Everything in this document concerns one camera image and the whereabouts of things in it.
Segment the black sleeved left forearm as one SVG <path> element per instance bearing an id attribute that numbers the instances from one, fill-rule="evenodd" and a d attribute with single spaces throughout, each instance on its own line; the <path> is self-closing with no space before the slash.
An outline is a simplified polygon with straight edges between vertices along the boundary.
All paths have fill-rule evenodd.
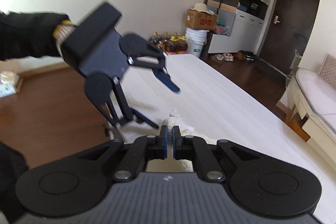
<path id="1" fill-rule="evenodd" d="M 1 12 L 1 61 L 25 57 L 60 57 L 53 33 L 64 20 L 70 20 L 68 15 Z"/>

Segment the white knit gloved left hand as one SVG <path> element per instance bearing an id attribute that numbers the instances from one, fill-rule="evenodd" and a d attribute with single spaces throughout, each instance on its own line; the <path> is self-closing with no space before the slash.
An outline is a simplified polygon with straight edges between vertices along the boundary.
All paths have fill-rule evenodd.
<path id="1" fill-rule="evenodd" d="M 56 41 L 56 48 L 61 57 L 63 57 L 61 46 L 65 40 L 74 32 L 76 26 L 70 20 L 62 21 L 54 30 L 53 37 Z"/>

